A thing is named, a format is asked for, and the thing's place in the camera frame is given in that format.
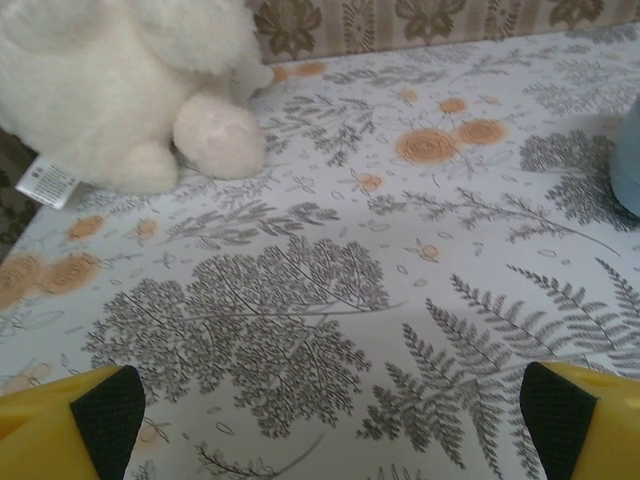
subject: orange flower print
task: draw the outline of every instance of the orange flower print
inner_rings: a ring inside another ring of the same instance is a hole
[[[71,254],[47,267],[38,280],[40,289],[51,295],[65,295],[79,290],[98,275],[98,259],[87,253]]]
[[[310,62],[298,65],[293,73],[299,77],[315,77],[316,75],[322,75],[327,71],[327,64],[324,62]]]
[[[461,98],[448,98],[440,102],[440,110],[449,115],[464,112],[466,109],[467,103]]]
[[[507,127],[496,120],[472,120],[458,129],[460,139],[470,145],[491,145],[507,136]]]
[[[418,101],[418,94],[415,90],[404,89],[400,91],[400,98],[406,103],[415,103]]]
[[[138,224],[136,235],[138,235],[140,240],[149,240],[155,235],[157,226],[158,224],[153,220],[144,220]]]
[[[291,76],[291,70],[289,70],[287,67],[282,67],[280,65],[276,65],[274,67],[271,67],[271,70],[273,70],[273,83],[274,84],[276,84],[276,83],[284,83]]]
[[[21,392],[31,387],[40,385],[41,380],[44,380],[51,374],[51,366],[47,363],[41,363],[33,368],[28,368],[21,372],[19,375],[12,377],[4,384],[2,392],[5,395],[11,393]]]
[[[456,147],[446,132],[422,129],[402,136],[396,143],[396,152],[414,165],[435,165],[451,160]]]
[[[362,175],[358,178],[358,185],[365,192],[374,192],[382,185],[382,178],[377,175]]]
[[[0,266],[0,312],[12,307],[34,290],[40,273],[38,257],[19,254]]]
[[[78,220],[67,231],[67,238],[69,241],[83,240],[87,237],[95,235],[95,233],[100,230],[103,224],[104,218],[99,215],[93,215],[92,217]]]
[[[161,442],[169,443],[169,437],[164,432],[163,427],[171,425],[170,423],[155,423],[149,418],[144,418],[142,427],[138,432],[134,450],[149,451],[157,447]]]

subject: oilcloth tablecloth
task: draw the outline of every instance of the oilcloth tablecloth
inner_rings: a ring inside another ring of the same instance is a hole
[[[260,176],[38,213],[0,272],[2,391],[138,367],[128,479],[543,479],[525,366],[640,374],[607,174],[638,31],[275,66]]]

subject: fluffy white fur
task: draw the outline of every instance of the fluffy white fur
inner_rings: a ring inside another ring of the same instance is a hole
[[[126,193],[174,188],[172,138],[203,173],[245,177],[265,141],[229,83],[259,61],[241,0],[0,0],[0,126]]]

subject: patterned tablecloth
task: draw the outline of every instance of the patterned tablecloth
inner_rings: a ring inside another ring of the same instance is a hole
[[[40,211],[0,273],[3,391],[137,366],[129,479],[544,478],[524,367],[640,376],[606,166],[639,32],[276,67],[260,177]]]

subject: plush toy foot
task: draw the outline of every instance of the plush toy foot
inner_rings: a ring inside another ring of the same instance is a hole
[[[173,190],[178,183],[178,164],[169,149],[159,142],[135,147],[114,169],[112,182],[122,192],[155,195]]]
[[[264,166],[266,141],[257,120],[213,94],[198,93],[182,107],[173,140],[205,175],[244,178]]]

